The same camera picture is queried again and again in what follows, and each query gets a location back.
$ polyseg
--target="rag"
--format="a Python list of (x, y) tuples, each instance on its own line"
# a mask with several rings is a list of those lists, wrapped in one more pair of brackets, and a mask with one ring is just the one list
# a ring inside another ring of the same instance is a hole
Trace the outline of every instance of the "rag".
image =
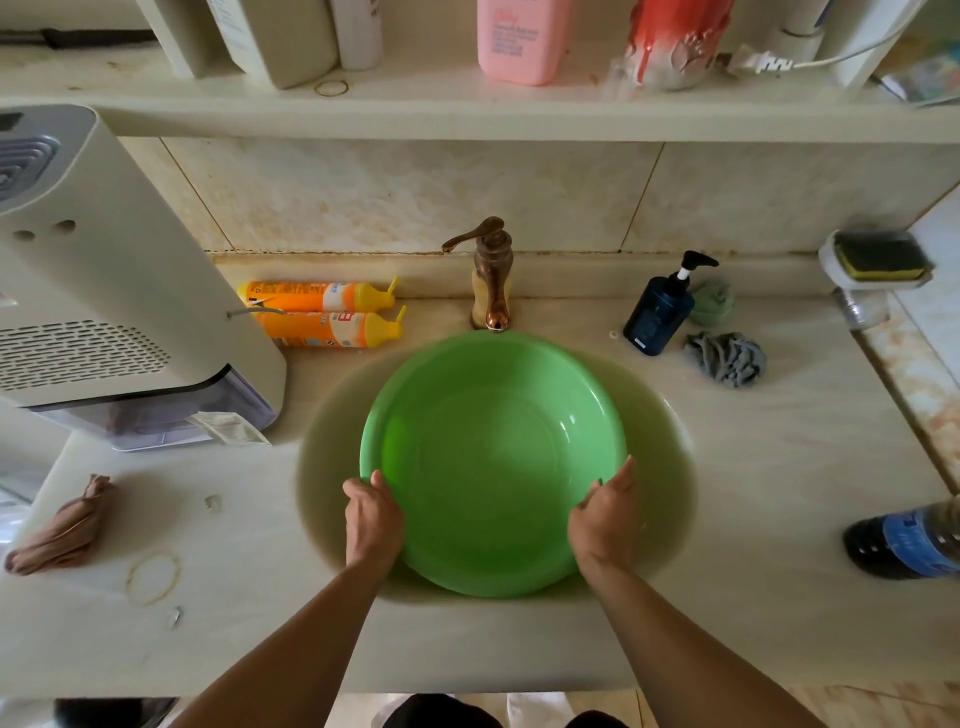
[(732, 389), (753, 386), (767, 368), (763, 349), (739, 331), (719, 336), (706, 331), (690, 334), (684, 351), (700, 371)]
[(27, 576), (85, 564), (115, 494), (108, 475), (91, 475), (82, 496), (64, 503), (26, 544), (7, 554), (4, 569)]

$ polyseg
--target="right hand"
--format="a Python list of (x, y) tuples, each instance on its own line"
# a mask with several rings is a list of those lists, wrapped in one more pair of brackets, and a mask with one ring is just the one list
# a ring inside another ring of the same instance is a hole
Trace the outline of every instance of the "right hand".
[(639, 531), (636, 491), (634, 457), (629, 455), (616, 475), (603, 485), (594, 480), (587, 496), (573, 506), (566, 538), (584, 576), (596, 567), (633, 568)]

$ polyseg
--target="forearm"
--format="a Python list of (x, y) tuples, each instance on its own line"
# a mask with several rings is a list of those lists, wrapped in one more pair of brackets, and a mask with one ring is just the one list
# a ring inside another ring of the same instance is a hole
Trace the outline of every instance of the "forearm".
[(194, 701), (175, 728), (324, 725), (386, 572), (351, 566)]
[(584, 571), (663, 728), (822, 728), (790, 693), (634, 574)]

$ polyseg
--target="brown cloth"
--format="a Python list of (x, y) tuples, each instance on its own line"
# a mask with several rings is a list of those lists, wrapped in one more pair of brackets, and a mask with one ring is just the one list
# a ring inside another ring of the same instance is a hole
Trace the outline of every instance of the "brown cloth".
[(4, 569), (27, 576), (85, 564), (115, 494), (109, 475), (91, 475), (81, 497), (64, 503), (42, 530), (7, 554)]

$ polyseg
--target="faucet spout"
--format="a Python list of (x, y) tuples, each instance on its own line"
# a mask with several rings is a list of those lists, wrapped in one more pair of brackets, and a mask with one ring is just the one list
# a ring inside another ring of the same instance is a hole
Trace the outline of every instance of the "faucet spout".
[(487, 287), (487, 313), (479, 320), (479, 311), (474, 310), (471, 321), (475, 328), (486, 327), (490, 331), (505, 331), (510, 328), (510, 309), (507, 306), (506, 283), (514, 265), (513, 238), (503, 230), (503, 220), (488, 217), (475, 230), (457, 235), (444, 243), (444, 253), (450, 253), (465, 240), (477, 239), (473, 264), (477, 277)]

